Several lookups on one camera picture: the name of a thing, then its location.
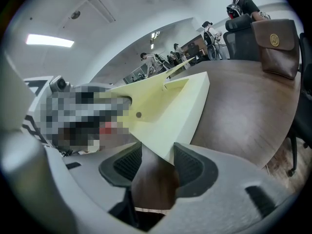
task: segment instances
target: brown table top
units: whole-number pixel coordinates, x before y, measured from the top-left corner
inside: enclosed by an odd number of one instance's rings
[[[261,63],[205,61],[172,80],[207,72],[210,88],[192,145],[245,158],[259,168],[274,156],[292,124],[300,93],[295,80],[264,73]],[[178,177],[174,166],[148,149],[133,181],[136,207],[170,209]]]

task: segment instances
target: black t-shirt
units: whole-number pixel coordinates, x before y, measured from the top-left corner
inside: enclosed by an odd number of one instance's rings
[[[249,16],[252,15],[252,12],[259,12],[259,8],[252,0],[239,0],[237,5],[241,7],[244,14],[248,14]]]

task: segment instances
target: brown leather bag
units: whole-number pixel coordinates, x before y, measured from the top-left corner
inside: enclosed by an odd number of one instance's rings
[[[299,37],[293,20],[274,19],[252,23],[260,50],[262,70],[294,79],[299,67]]]

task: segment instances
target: chair wheel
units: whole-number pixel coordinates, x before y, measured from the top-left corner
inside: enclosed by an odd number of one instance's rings
[[[288,172],[288,177],[292,177],[294,175],[294,169],[290,169]]]

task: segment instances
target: chair leg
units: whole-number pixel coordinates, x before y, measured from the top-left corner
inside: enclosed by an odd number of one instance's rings
[[[294,175],[294,172],[297,168],[297,140],[296,140],[296,135],[292,134],[289,136],[291,139],[292,143],[292,162],[293,162],[293,167],[288,171],[288,176],[291,177]]]

